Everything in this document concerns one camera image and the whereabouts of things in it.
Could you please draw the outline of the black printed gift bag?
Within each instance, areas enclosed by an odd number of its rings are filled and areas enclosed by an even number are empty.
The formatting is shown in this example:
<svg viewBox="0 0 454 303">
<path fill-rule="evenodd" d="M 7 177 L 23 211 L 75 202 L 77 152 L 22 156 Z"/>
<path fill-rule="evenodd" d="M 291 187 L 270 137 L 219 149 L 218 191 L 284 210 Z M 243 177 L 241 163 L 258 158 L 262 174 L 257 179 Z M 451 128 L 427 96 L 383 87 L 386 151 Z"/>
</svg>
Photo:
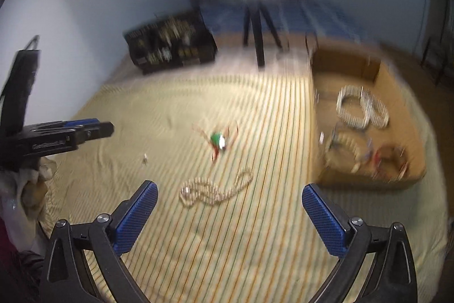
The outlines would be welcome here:
<svg viewBox="0 0 454 303">
<path fill-rule="evenodd" d="M 218 48 L 198 9 L 167 14 L 123 33 L 144 75 L 215 61 Z"/>
</svg>

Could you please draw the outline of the cardboard tray box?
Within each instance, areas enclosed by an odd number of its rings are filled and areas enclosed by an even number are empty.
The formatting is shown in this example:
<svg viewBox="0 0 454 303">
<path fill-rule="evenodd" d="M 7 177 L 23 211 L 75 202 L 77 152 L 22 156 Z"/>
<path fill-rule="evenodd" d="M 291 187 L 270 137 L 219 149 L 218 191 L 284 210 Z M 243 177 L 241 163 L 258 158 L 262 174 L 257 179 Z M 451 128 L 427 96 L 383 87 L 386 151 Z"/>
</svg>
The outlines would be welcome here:
<svg viewBox="0 0 454 303">
<path fill-rule="evenodd" d="M 319 186 L 388 191 L 421 180 L 423 142 L 383 54 L 324 44 L 310 52 L 309 61 Z"/>
</svg>

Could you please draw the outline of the black tripod stand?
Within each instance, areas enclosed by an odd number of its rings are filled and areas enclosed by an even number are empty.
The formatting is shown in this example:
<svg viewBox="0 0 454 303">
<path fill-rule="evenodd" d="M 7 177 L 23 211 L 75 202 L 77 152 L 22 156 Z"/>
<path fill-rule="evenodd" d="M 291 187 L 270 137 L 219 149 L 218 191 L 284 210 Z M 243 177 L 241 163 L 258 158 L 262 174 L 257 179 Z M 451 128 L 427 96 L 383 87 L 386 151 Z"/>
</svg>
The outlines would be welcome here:
<svg viewBox="0 0 454 303">
<path fill-rule="evenodd" d="M 263 68 L 266 65 L 264 42 L 262 34 L 262 19 L 265 20 L 268 29 L 274 39 L 276 47 L 282 51 L 283 46 L 277 29 L 272 20 L 271 14 L 263 0 L 243 0 L 244 1 L 244 18 L 243 18 L 243 39 L 244 47 L 249 45 L 249 29 L 253 30 L 255 43 L 255 54 L 257 66 Z"/>
</svg>

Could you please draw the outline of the blue checkered bed sheet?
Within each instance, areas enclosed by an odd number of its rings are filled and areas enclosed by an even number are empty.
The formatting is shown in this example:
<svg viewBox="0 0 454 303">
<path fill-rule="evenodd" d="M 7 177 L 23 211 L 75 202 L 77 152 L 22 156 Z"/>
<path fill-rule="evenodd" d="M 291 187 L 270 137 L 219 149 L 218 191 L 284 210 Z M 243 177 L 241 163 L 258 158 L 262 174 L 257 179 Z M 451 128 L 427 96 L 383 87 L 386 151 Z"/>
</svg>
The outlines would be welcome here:
<svg viewBox="0 0 454 303">
<path fill-rule="evenodd" d="M 283 0 L 266 5 L 279 32 L 313 33 L 319 36 L 361 41 L 366 32 L 342 9 L 317 0 Z M 208 2 L 200 6 L 212 34 L 243 33 L 242 3 Z"/>
</svg>

